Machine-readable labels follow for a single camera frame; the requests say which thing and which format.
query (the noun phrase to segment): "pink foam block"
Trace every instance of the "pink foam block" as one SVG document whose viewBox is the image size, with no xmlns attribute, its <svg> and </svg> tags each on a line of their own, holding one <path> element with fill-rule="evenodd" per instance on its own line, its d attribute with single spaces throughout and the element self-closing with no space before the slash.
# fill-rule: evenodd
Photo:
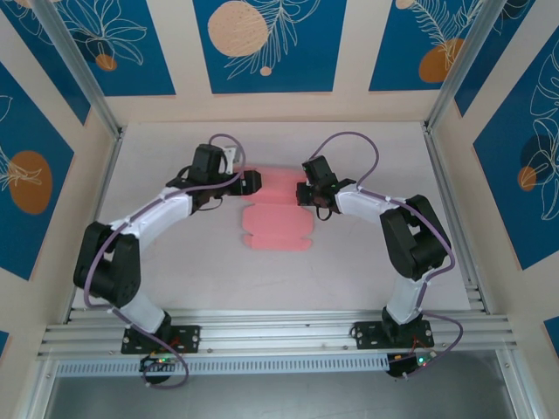
<svg viewBox="0 0 559 419">
<path fill-rule="evenodd" d="M 255 168 L 262 175 L 262 188 L 244 199 L 254 203 L 243 211 L 245 244 L 251 249 L 305 251 L 312 240 L 313 214 L 297 206 L 297 183 L 306 180 L 302 170 Z"/>
<path fill-rule="evenodd" d="M 251 203 L 280 203 L 297 205 L 297 182 L 305 182 L 305 172 L 292 168 L 255 168 L 262 175 L 262 188 L 244 196 Z"/>
<path fill-rule="evenodd" d="M 312 240 L 313 214 L 294 205 L 259 204 L 243 211 L 245 244 L 251 249 L 269 251 L 305 251 Z"/>
</svg>

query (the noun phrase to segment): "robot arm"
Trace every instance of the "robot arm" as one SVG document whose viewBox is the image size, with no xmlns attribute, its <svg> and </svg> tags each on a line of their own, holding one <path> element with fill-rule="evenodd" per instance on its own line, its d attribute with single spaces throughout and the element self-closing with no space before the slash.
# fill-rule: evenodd
<svg viewBox="0 0 559 419">
<path fill-rule="evenodd" d="M 414 331 L 424 326 L 420 324 L 419 306 L 425 279 L 443 264 L 447 253 L 431 230 L 397 203 L 412 207 L 450 243 L 429 201 L 419 195 L 393 200 L 366 192 L 350 179 L 338 181 L 323 156 L 306 161 L 303 169 L 307 182 L 297 185 L 299 205 L 315 206 L 317 215 L 320 209 L 328 210 L 325 220 L 336 213 L 382 226 L 390 262 L 399 274 L 392 297 L 383 309 L 382 326 L 393 347 L 410 347 Z"/>
<path fill-rule="evenodd" d="M 211 198 L 250 195 L 260 189 L 260 173 L 254 170 L 245 171 L 242 178 L 226 187 L 216 187 L 234 178 L 235 155 L 235 147 L 202 144 L 195 152 L 192 165 L 179 171 L 158 197 L 142 209 L 109 224 L 90 224 L 81 245 L 74 284 L 84 289 L 101 246 L 118 230 L 119 234 L 96 266 L 90 293 L 118 308 L 145 332 L 169 341 L 170 316 L 139 292 L 140 255 L 156 237 L 174 223 L 195 214 Z"/>
</svg>

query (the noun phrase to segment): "pink sponge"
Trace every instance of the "pink sponge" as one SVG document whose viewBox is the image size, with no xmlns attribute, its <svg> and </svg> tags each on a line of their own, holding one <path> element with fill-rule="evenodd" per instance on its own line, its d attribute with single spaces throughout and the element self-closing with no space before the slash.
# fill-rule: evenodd
<svg viewBox="0 0 559 419">
<path fill-rule="evenodd" d="M 262 188 L 245 196 L 254 205 L 243 211 L 245 244 L 251 249 L 305 251 L 312 240 L 305 238 L 314 228 L 313 214 L 297 206 L 297 182 L 306 180 L 301 170 L 256 168 L 262 174 Z"/>
</svg>

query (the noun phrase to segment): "cream wall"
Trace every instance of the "cream wall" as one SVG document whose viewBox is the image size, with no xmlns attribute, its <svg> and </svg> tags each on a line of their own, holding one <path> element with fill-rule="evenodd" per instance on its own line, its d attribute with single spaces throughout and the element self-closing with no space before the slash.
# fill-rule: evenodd
<svg viewBox="0 0 559 419">
<path fill-rule="evenodd" d="M 0 330 L 10 333 L 0 365 L 0 417 L 10 418 L 30 379 L 45 326 L 60 322 L 66 309 L 71 272 L 93 216 L 112 139 L 94 113 L 82 127 L 2 13 L 0 39 L 0 61 L 74 151 L 31 280 L 0 269 Z"/>
<path fill-rule="evenodd" d="M 107 101 L 120 123 L 168 120 L 424 120 L 438 90 L 370 93 L 393 0 L 348 0 L 331 93 L 211 94 L 191 1 L 148 0 L 176 97 Z"/>
<path fill-rule="evenodd" d="M 557 27 L 559 3 L 537 0 L 464 118 L 450 106 L 435 129 L 459 212 L 498 313 L 507 313 L 551 417 L 559 412 L 559 360 L 542 322 L 559 314 L 559 252 L 522 271 L 473 142 Z"/>
</svg>

